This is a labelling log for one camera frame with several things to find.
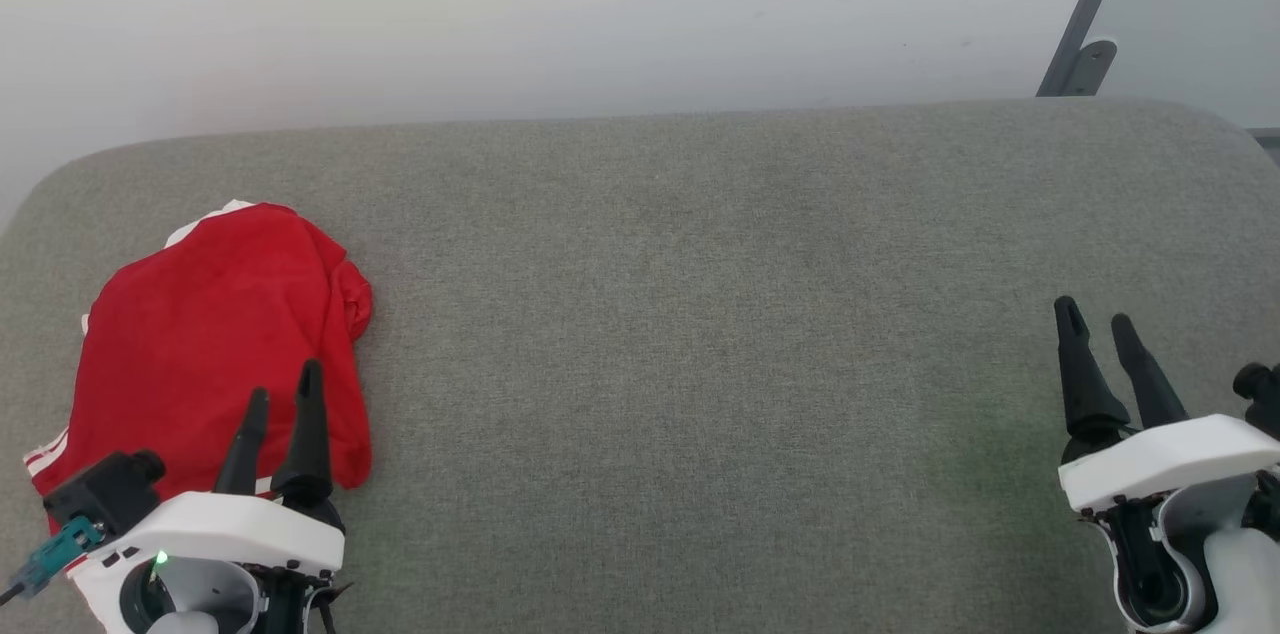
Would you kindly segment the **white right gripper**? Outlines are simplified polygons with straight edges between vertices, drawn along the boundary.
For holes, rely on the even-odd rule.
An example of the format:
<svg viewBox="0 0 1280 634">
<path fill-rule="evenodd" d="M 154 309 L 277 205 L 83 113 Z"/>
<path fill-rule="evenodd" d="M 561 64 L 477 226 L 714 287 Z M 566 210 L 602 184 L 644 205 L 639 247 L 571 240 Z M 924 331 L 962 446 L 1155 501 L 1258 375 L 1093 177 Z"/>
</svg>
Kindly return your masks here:
<svg viewBox="0 0 1280 634">
<path fill-rule="evenodd" d="M 1190 419 L 1119 313 L 1112 338 L 1148 430 L 1123 439 L 1129 412 L 1096 362 L 1075 300 L 1057 297 L 1053 315 L 1068 432 L 1059 483 L 1106 539 L 1128 629 L 1277 631 L 1277 442 L 1238 418 Z"/>
</svg>

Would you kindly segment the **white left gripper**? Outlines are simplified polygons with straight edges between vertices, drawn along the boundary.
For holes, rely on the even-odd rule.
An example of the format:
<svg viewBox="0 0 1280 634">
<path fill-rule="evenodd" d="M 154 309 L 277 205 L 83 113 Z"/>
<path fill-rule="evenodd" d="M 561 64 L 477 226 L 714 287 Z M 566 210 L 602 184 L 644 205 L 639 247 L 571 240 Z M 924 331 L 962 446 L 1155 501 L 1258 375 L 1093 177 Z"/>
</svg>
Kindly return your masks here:
<svg viewBox="0 0 1280 634">
<path fill-rule="evenodd" d="M 67 580 L 108 633 L 305 633 L 308 606 L 340 571 L 346 535 L 332 502 L 323 365 L 294 392 L 282 505 L 256 497 L 269 393 L 255 388 L 212 487 L 159 505 L 125 534 L 74 562 Z"/>
</svg>

